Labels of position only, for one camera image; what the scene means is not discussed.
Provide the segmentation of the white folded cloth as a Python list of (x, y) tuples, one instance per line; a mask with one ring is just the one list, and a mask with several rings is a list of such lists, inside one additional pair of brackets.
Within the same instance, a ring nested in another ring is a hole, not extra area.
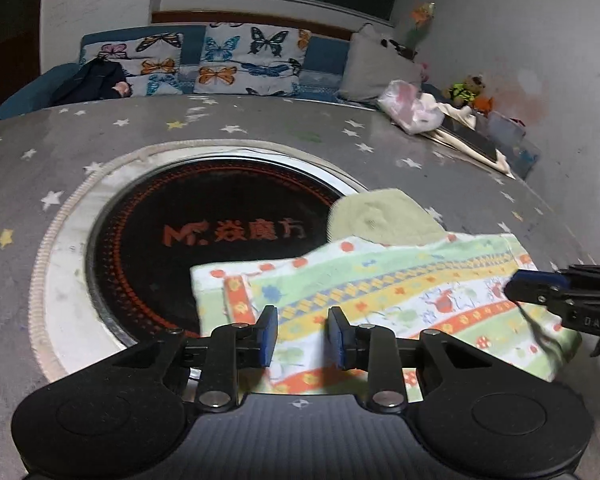
[(493, 141), (476, 130), (477, 117), (468, 106), (455, 108), (448, 103), (437, 103), (436, 110), (442, 113), (442, 123), (437, 129), (425, 132), (425, 136), (437, 144), (454, 148), (506, 177), (514, 177), (506, 156)]

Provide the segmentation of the small butterfly cushion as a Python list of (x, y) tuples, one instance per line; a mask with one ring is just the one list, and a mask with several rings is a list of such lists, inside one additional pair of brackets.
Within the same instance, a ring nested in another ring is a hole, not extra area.
[(94, 58), (119, 63), (132, 96), (179, 96), (184, 37), (179, 32), (158, 32), (140, 39), (105, 40), (86, 44), (80, 64)]

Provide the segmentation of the black backpack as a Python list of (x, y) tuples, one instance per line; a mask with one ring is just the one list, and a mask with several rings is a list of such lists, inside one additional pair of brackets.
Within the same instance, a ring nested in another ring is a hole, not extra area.
[(118, 62), (94, 58), (64, 81), (50, 97), (50, 106), (81, 102), (124, 99), (132, 96), (132, 87)]

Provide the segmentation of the orange plush toy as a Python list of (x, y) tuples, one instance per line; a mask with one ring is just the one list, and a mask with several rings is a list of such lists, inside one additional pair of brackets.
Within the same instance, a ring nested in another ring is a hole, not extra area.
[(476, 96), (472, 101), (471, 107), (475, 113), (481, 114), (483, 116), (488, 116), (493, 110), (494, 99), (490, 98), (490, 96)]

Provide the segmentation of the grey pillow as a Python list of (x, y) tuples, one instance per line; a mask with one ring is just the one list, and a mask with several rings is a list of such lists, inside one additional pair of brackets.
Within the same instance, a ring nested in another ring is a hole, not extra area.
[(424, 69), (380, 44), (382, 36), (372, 24), (365, 24), (351, 36), (346, 67), (338, 96), (354, 102), (372, 102), (393, 80), (403, 80), (420, 88)]

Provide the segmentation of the large butterfly cushion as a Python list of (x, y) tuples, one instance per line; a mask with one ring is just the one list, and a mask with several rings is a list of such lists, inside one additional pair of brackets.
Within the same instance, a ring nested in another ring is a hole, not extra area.
[(258, 24), (206, 29), (194, 91), (201, 94), (292, 96), (300, 86), (311, 33)]

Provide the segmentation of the panda plush toy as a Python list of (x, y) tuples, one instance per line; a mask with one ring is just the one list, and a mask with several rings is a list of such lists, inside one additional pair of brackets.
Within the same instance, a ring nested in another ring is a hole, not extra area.
[(416, 51), (409, 47), (402, 46), (402, 44), (399, 44), (398, 42), (396, 42), (396, 40), (393, 39), (382, 38), (380, 40), (380, 44), (384, 48), (393, 50), (394, 52), (396, 52), (397, 55), (400, 55), (402, 56), (402, 58), (406, 58), (410, 61), (413, 61), (415, 56), (417, 55)]

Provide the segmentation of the plush doll yellow vest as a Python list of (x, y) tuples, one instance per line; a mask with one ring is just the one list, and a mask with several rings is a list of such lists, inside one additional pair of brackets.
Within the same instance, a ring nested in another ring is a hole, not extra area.
[(469, 75), (463, 81), (451, 84), (442, 94), (456, 108), (472, 107), (478, 96), (483, 94), (484, 88), (483, 76)]

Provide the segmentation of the blue sofa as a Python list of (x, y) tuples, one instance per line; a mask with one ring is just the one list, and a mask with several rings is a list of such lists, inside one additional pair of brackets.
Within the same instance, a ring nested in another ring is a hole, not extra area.
[[(473, 127), (476, 116), (425, 82), (424, 66), (392, 38), (365, 24), (350, 39), (315, 35), (309, 29), (216, 23), (137, 27), (82, 39), (76, 62), (58, 65), (0, 106), (0, 120), (57, 106), (94, 100), (86, 90), (87, 65), (117, 65), (139, 96), (214, 94), (291, 96), (373, 103), (391, 81), (401, 79), (437, 101), (445, 115)], [(74, 90), (71, 96), (66, 93)]]

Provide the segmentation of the black smartphone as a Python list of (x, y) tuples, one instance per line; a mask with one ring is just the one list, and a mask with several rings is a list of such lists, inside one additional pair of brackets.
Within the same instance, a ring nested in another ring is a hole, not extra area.
[(452, 138), (459, 140), (460, 143), (468, 146), (468, 148), (471, 148), (491, 162), (498, 161), (498, 151), (495, 144), (474, 129), (464, 126), (449, 116), (445, 116), (441, 128), (445, 133), (452, 136)]

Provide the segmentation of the white pink plastic bag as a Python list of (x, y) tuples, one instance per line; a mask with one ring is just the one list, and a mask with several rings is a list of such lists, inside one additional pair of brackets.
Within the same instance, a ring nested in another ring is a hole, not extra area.
[(377, 99), (377, 105), (407, 134), (427, 133), (442, 125), (444, 114), (436, 99), (414, 84), (393, 80)]

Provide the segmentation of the clear plastic storage box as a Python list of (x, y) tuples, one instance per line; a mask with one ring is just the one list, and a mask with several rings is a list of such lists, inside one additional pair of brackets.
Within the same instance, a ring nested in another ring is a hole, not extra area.
[(492, 110), (486, 118), (486, 133), (507, 158), (510, 170), (526, 180), (541, 157), (540, 149), (527, 138), (526, 126)]

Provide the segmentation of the black induction cooker plate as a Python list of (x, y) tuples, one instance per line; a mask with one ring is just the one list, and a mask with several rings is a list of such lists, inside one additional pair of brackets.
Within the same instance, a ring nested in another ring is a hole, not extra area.
[(95, 309), (125, 346), (167, 328), (201, 333), (190, 271), (298, 257), (327, 240), (342, 192), (308, 172), (253, 157), (211, 156), (125, 185), (90, 234), (86, 278)]

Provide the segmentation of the colourful patterned child shirt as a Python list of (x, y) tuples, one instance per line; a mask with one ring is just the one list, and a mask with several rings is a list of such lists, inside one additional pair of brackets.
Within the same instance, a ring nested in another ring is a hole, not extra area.
[(200, 329), (209, 335), (231, 322), (252, 323), (276, 307), (278, 336), (270, 367), (248, 374), (247, 391), (317, 394), (358, 391), (364, 376), (338, 370), (326, 349), (328, 311), (353, 324), (374, 324), (414, 338), (442, 330), (543, 379), (552, 379), (577, 353), (581, 338), (559, 318), (504, 294), (517, 270), (533, 261), (509, 230), (446, 232), (432, 220), (413, 245), (385, 245), (386, 224), (368, 193), (362, 226), (296, 257), (220, 262), (190, 271)]

